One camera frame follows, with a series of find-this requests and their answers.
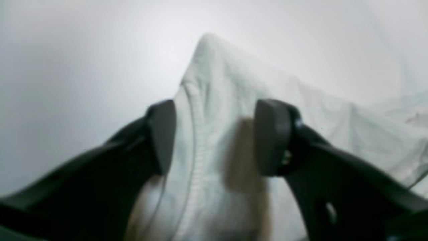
white sheet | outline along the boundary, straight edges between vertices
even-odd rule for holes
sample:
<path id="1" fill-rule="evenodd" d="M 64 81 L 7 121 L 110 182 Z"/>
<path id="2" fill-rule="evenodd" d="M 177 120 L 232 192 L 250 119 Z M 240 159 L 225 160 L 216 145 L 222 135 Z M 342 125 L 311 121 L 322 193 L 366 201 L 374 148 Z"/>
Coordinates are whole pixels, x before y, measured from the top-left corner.
<path id="1" fill-rule="evenodd" d="M 302 240 L 306 231 L 279 178 L 257 174 L 253 113 L 260 98 L 296 105 L 306 124 L 406 186 L 427 171 L 428 129 L 304 85 L 213 36 L 204 36 L 174 98 L 172 167 L 144 188 L 128 240 Z"/>

black plastic arm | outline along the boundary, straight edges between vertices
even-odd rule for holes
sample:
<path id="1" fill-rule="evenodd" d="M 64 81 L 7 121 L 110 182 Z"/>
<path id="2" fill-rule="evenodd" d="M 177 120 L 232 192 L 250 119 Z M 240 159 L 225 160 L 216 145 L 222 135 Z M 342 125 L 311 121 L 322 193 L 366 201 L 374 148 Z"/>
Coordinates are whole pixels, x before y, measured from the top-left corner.
<path id="1" fill-rule="evenodd" d="M 428 240 L 428 202 L 334 148 L 296 107 L 259 100 L 255 140 L 260 173 L 284 177 L 311 241 Z"/>
<path id="2" fill-rule="evenodd" d="M 0 226 L 50 241 L 123 240 L 143 184 L 169 171 L 175 115 L 171 100 L 152 105 L 102 146 L 0 199 Z"/>

white fabric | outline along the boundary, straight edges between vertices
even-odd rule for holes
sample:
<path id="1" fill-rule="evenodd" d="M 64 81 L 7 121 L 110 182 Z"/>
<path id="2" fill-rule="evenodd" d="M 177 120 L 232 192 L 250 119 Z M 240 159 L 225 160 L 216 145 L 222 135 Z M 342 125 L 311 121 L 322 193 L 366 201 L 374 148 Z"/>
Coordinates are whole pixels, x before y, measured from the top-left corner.
<path id="1" fill-rule="evenodd" d="M 334 146 L 406 186 L 427 171 L 428 129 L 326 95 L 205 35 L 174 98 L 177 133 L 170 173 L 144 187 L 128 240 L 303 240 L 303 221 L 280 178 L 255 167 L 253 113 L 260 98 L 297 106 Z"/>
<path id="2" fill-rule="evenodd" d="M 428 91 L 384 101 L 372 106 L 372 109 L 394 120 L 428 128 Z"/>

